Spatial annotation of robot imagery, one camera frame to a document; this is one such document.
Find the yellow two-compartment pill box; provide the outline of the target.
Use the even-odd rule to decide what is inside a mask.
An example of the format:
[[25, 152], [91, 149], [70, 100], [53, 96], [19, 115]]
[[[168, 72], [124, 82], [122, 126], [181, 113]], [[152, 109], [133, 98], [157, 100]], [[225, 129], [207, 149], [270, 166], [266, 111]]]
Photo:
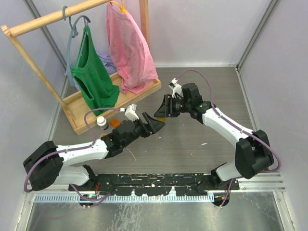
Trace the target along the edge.
[[157, 120], [159, 120], [161, 122], [166, 122], [166, 118], [164, 118], [164, 117], [158, 117]]

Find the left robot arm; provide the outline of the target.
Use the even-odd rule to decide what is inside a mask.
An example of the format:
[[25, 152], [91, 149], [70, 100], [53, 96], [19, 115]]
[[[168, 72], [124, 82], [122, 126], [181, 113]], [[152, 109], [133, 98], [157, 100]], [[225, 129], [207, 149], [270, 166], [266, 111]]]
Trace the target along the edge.
[[165, 122], [150, 117], [146, 112], [142, 115], [144, 120], [126, 109], [127, 119], [111, 133], [93, 142], [70, 146], [44, 142], [23, 163], [27, 173], [24, 191], [41, 191], [54, 183], [81, 186], [86, 191], [94, 189], [94, 172], [89, 166], [77, 167], [76, 164], [115, 157], [136, 139], [154, 135], [165, 126]]

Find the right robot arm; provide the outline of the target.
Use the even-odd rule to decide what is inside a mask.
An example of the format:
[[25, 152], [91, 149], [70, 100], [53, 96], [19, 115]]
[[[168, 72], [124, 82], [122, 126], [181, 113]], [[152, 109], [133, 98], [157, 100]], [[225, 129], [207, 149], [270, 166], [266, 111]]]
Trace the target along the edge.
[[212, 102], [203, 100], [194, 83], [180, 85], [174, 79], [169, 87], [172, 94], [164, 95], [155, 117], [178, 117], [181, 113], [189, 113], [191, 118], [218, 132], [235, 148], [233, 161], [211, 170], [210, 182], [215, 189], [223, 189], [234, 178], [250, 179], [274, 164], [264, 131], [252, 131], [227, 117]]

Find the orange pill box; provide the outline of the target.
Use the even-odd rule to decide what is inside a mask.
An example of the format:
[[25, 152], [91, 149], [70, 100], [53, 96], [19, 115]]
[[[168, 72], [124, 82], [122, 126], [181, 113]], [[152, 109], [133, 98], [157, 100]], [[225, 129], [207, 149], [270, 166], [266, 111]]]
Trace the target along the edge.
[[117, 128], [118, 126], [121, 125], [121, 122], [117, 120], [116, 118], [111, 119], [109, 123], [113, 128]]

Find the white-capped dark pill bottle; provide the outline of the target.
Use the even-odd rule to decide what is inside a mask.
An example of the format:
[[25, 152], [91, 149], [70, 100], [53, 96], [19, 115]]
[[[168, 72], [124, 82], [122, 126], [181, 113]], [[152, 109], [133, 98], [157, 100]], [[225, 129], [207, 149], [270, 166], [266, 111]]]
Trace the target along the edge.
[[109, 125], [105, 117], [99, 116], [96, 119], [97, 126], [102, 130], [107, 130]]

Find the pink shirt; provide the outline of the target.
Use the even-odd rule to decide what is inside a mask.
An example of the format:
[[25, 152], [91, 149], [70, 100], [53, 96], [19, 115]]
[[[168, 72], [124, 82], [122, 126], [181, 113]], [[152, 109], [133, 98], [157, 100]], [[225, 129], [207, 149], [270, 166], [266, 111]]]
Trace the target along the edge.
[[158, 78], [149, 46], [129, 12], [122, 14], [111, 2], [106, 6], [108, 51], [122, 77], [120, 90], [139, 94]]

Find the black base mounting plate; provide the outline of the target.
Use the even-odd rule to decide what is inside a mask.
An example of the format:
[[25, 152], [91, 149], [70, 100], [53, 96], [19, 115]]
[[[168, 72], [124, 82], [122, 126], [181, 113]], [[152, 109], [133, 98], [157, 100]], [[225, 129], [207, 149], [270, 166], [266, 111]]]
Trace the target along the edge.
[[229, 183], [212, 185], [210, 176], [204, 173], [171, 174], [98, 174], [90, 187], [77, 186], [78, 191], [94, 191], [101, 195], [166, 196], [174, 189], [176, 196], [207, 195], [208, 191], [225, 191]]

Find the lavender cloth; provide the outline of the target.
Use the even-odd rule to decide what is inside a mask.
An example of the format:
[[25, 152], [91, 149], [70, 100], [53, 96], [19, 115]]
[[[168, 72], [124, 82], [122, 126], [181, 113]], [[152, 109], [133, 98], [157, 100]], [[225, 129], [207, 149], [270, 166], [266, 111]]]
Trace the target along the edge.
[[101, 62], [103, 63], [108, 75], [112, 75], [117, 72], [117, 69], [112, 61], [111, 56], [108, 52], [97, 52]]

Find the green tank top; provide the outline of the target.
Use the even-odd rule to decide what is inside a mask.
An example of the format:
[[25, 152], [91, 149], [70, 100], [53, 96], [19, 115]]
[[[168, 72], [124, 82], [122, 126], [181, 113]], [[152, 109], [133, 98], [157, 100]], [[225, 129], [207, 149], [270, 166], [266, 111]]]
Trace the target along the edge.
[[112, 83], [97, 55], [89, 26], [83, 29], [78, 58], [71, 71], [88, 107], [91, 110], [101, 108], [94, 112], [96, 116], [115, 106], [120, 93], [119, 86]]

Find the orange clothes hanger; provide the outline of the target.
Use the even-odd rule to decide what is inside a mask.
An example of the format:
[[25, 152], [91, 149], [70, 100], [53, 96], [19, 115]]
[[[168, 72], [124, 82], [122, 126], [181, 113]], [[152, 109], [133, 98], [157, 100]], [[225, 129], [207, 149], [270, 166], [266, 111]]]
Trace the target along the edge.
[[111, 2], [112, 4], [117, 5], [117, 6], [119, 7], [120, 12], [121, 12], [122, 14], [125, 14], [125, 13], [128, 12], [127, 9], [125, 8], [125, 2], [124, 2], [124, 0], [121, 0], [120, 3], [117, 2], [117, 1], [115, 1], [115, 0], [112, 0], [112, 1], [110, 1], [110, 2]]

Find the grey-blue clothes hanger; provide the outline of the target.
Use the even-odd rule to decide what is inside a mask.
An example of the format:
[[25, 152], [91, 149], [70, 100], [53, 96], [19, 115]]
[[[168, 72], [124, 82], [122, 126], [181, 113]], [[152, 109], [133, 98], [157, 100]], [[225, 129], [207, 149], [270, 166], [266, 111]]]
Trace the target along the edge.
[[68, 23], [70, 25], [70, 34], [69, 34], [69, 39], [68, 39], [68, 43], [67, 43], [67, 49], [66, 49], [66, 75], [68, 78], [68, 82], [70, 84], [70, 86], [74, 86], [74, 77], [72, 75], [72, 71], [71, 71], [71, 58], [70, 58], [70, 53], [71, 53], [71, 44], [72, 44], [72, 39], [75, 38], [76, 36], [78, 36], [78, 31], [77, 31], [77, 24], [79, 22], [80, 19], [84, 20], [84, 26], [87, 26], [91, 20], [85, 16], [85, 15], [81, 15], [79, 16], [74, 23], [72, 23], [72, 19], [71, 16], [68, 17]]

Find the aluminium frame rail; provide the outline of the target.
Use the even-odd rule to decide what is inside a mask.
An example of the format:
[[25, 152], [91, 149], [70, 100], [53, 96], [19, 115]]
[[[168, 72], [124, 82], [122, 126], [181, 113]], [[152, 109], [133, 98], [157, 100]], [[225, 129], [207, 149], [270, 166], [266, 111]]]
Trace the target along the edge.
[[[251, 179], [238, 178], [234, 180], [239, 184], [240, 192], [284, 192], [285, 185], [279, 173], [262, 173], [257, 174]], [[31, 193], [66, 193], [69, 192], [69, 186], [52, 185], [40, 191]]]

